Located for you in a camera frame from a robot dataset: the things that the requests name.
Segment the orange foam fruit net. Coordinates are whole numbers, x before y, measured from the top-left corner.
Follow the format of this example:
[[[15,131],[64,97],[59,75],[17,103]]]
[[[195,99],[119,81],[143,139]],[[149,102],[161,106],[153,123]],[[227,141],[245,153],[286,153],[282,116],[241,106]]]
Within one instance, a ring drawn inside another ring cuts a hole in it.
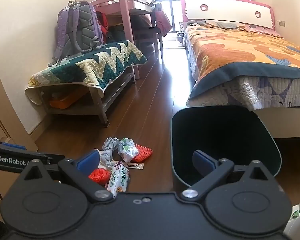
[[[136,144],[136,149],[139,151],[138,155],[132,159],[132,162],[134,163],[143,163],[146,159],[148,159],[152,153],[153,150],[149,147],[145,147],[142,145]]]

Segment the white teal tissue pack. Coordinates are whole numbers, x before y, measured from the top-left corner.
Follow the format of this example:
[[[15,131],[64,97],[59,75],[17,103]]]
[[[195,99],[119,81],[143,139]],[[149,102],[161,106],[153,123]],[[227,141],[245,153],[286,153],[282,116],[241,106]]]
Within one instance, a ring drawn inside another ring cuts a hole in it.
[[[98,150],[98,149],[94,149],[93,153],[92,153],[92,163],[93,163],[93,167],[97,168],[97,167],[101,167],[101,168],[107,168],[106,165],[106,157],[107,154],[106,152],[102,151],[102,150]]]

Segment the orange box under bench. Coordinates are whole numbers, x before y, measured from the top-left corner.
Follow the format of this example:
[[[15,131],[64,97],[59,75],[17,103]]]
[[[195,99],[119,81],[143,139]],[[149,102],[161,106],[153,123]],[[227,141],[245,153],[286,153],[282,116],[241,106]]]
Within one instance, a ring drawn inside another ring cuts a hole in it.
[[[78,101],[87,93],[88,93],[87,89],[78,88],[72,91],[54,94],[51,96],[51,99],[49,100],[49,105],[52,108],[64,110],[69,108],[73,103]]]

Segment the dark teal trash bin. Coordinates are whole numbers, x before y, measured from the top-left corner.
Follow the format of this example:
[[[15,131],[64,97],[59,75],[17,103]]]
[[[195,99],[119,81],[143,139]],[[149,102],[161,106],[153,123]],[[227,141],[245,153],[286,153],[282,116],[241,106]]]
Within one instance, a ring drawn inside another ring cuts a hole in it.
[[[183,191],[210,173],[219,159],[233,161],[238,172],[259,160],[273,176],[282,157],[256,113],[240,106],[189,107],[171,120],[173,187]]]

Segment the bed with orange bedspread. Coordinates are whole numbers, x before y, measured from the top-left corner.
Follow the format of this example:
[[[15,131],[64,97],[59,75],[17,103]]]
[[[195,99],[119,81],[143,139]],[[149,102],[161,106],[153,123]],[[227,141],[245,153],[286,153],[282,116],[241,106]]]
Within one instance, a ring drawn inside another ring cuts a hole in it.
[[[300,137],[300,46],[275,31],[270,6],[181,0],[193,89],[188,106],[242,106],[276,138]]]

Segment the white purple biscuit package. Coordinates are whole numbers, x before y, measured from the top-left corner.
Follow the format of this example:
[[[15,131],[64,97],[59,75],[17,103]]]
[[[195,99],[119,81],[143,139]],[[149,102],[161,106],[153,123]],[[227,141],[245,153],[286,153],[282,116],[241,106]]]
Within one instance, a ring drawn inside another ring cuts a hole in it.
[[[121,162],[115,164],[112,168],[111,176],[107,186],[107,190],[114,198],[120,192],[126,192],[129,183],[129,170]]]

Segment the red bag on chair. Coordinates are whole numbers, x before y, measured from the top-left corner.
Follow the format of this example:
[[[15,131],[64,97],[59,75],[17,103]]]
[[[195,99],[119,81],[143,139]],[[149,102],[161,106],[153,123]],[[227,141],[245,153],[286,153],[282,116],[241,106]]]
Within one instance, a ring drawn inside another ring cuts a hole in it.
[[[156,26],[160,29],[162,36],[165,37],[172,29],[172,26],[169,18],[162,9],[161,3],[155,4],[153,12]]]

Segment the purple grey backpack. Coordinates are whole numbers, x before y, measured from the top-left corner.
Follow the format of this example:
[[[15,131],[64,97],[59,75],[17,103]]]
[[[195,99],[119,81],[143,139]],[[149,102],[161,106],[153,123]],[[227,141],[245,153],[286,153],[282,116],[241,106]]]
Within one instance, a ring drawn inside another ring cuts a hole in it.
[[[103,34],[96,11],[87,1],[69,1],[58,14],[56,34],[57,45],[49,67],[103,45]]]

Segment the red plastic bag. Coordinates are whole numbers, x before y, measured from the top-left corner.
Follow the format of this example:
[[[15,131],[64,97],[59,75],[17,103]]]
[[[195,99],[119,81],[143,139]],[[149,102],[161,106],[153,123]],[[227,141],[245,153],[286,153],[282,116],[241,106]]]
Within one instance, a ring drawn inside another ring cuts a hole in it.
[[[104,168],[97,168],[88,176],[95,183],[105,186],[110,180],[111,173]]]

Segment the green white zigzag quilt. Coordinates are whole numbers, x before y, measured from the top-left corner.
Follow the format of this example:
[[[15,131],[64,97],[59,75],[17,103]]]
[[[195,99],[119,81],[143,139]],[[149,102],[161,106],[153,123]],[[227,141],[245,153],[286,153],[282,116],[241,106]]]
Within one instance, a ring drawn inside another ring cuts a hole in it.
[[[33,74],[25,88],[25,94],[35,105],[42,100],[37,95],[41,87],[57,85],[84,85],[96,88],[104,97],[106,88],[117,80],[126,68],[147,63],[143,53],[130,41],[103,45],[100,49],[71,58],[62,59]]]

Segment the beige snack bar wrapper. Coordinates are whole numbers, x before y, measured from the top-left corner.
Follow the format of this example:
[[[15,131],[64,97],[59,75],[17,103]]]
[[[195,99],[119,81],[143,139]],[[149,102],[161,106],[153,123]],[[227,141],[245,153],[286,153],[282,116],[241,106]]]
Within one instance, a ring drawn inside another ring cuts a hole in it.
[[[112,166],[117,166],[117,165],[123,165],[126,168],[132,168],[132,169],[136,169],[136,170],[143,170],[144,164],[143,163],[125,163],[125,162],[121,162],[121,161],[112,161],[111,162]]]

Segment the pink wooden desk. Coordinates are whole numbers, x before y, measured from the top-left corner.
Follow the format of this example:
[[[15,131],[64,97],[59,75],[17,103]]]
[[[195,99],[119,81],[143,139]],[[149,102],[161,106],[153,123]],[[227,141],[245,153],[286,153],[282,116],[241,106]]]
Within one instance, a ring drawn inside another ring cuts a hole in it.
[[[150,15],[151,24],[154,26],[155,19],[153,14],[154,7],[141,0],[94,0],[90,4],[97,11],[104,12],[108,17],[121,16],[125,38],[134,44],[134,37],[130,16]]]

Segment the grey white paper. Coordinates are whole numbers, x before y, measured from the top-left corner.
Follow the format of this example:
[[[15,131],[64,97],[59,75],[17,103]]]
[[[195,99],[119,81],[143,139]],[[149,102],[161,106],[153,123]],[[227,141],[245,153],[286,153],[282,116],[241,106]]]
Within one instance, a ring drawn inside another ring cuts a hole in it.
[[[106,166],[111,167],[111,161],[113,160],[113,152],[117,150],[119,146],[119,139],[117,138],[107,138],[102,146],[100,153],[100,162]]]

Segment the wooden bench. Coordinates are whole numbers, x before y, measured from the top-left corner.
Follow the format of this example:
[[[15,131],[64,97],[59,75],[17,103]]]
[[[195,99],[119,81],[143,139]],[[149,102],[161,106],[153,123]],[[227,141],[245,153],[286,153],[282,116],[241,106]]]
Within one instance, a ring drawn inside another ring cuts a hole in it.
[[[101,97],[98,90],[93,87],[87,87],[84,85],[70,84],[70,85],[56,85],[40,87],[37,94],[42,100],[46,113],[52,115],[93,115],[98,116],[101,124],[104,127],[109,126],[109,121],[106,115],[106,111],[114,103],[117,97],[125,89],[125,87],[135,81],[134,69],[132,67],[127,68],[123,74],[121,74],[113,83],[111,83],[105,90],[104,97]],[[86,92],[80,99],[74,102],[67,109],[53,108],[49,104],[49,99],[54,92],[63,92],[66,90],[74,90],[83,88]]]

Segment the white green wrapper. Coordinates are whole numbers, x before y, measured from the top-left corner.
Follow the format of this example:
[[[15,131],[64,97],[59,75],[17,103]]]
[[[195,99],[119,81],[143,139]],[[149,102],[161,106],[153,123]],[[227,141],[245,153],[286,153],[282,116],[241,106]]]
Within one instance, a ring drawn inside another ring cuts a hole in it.
[[[119,142],[118,151],[121,158],[127,163],[139,154],[139,150],[136,148],[134,141],[129,138],[123,138]]]

